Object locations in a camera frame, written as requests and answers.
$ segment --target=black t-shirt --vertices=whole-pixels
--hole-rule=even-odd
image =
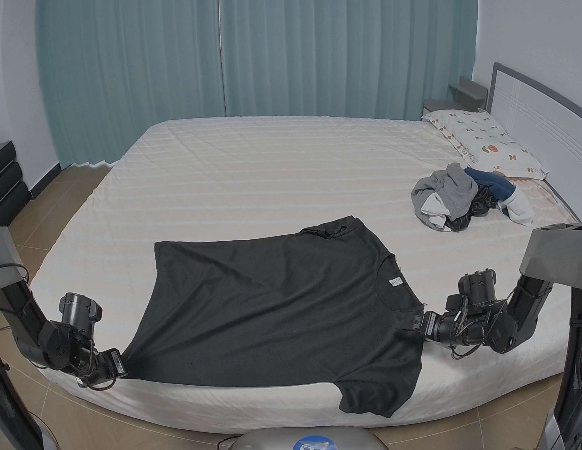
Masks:
[[[293,235],[158,242],[157,279],[123,354],[128,378],[265,387],[332,382],[347,413],[391,416],[414,391],[423,306],[354,217]]]

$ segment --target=white wall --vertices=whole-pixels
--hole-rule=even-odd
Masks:
[[[582,0],[479,0],[472,79],[499,62],[582,107]]]
[[[12,140],[32,188],[58,162],[39,87],[37,0],[0,3],[0,143]]]

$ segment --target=white headboard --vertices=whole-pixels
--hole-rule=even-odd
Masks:
[[[487,111],[541,162],[545,181],[582,221],[582,109],[545,85],[493,65]]]

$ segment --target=patterned pillow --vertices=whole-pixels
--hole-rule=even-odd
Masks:
[[[538,180],[547,175],[539,161],[483,110],[437,110],[422,119],[437,127],[474,169]]]

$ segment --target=mattress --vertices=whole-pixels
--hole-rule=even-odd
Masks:
[[[428,122],[229,117],[154,125],[68,223],[31,288],[55,320],[65,292],[96,300],[103,307],[97,348],[124,351],[152,293],[154,242],[261,238],[354,215],[396,254],[426,310],[442,313],[460,276],[487,267],[497,272],[497,297],[505,298],[532,228],[494,210],[473,218],[464,232],[436,232],[414,215],[415,182],[452,161],[463,164]],[[517,185],[534,208],[533,228],[574,222],[542,182]],[[425,343],[414,394],[391,418],[343,413],[339,390],[326,382],[237,388],[122,379],[93,392],[79,389],[71,376],[43,373],[107,409],[189,430],[412,424],[474,408],[562,371],[569,302],[569,289],[555,285],[535,335],[505,355],[482,347],[454,361],[447,349]]]

